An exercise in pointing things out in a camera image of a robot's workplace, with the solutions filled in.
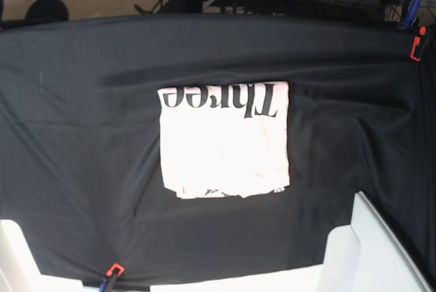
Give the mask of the black table cloth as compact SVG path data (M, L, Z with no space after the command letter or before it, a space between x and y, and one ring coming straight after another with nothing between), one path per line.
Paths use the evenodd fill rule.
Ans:
M435 43L338 20L100 18L1 33L1 218L42 273L126 287L320 264L363 191L435 281ZM285 80L291 185L249 199L164 188L157 91Z

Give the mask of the red blue clamp front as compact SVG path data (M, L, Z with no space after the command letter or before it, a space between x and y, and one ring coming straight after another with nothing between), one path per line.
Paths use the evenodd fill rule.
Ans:
M106 272L106 277L99 287L99 292L111 292L114 289L115 283L125 271L125 268L119 263L113 263L110 269Z

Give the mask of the red clamp right side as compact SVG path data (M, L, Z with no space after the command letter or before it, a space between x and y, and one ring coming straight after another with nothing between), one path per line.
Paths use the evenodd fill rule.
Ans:
M414 61L420 62L424 44L427 38L426 27L420 27L418 34L414 37L414 41L411 46L410 58Z

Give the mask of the pink T-shirt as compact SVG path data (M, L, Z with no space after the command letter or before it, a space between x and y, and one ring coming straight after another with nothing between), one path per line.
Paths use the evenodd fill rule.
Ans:
M289 93L284 81L161 88L164 187L181 199L283 192Z

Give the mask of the white panel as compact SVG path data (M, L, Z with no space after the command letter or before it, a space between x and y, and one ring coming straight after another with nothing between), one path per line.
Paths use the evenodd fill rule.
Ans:
M375 206L360 191L351 222L334 228L318 291L434 291Z
M1 221L2 291L84 291L79 280L41 274L20 226Z

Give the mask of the white panel left front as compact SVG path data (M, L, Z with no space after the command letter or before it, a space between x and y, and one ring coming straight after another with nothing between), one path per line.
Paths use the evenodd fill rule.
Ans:
M2 291L84 291L79 280L41 274L20 226L1 221Z

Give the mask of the white panel right front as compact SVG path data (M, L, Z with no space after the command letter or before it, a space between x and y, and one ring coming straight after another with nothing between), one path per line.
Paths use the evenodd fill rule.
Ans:
M434 291L375 206L360 191L351 222L334 228L318 291Z

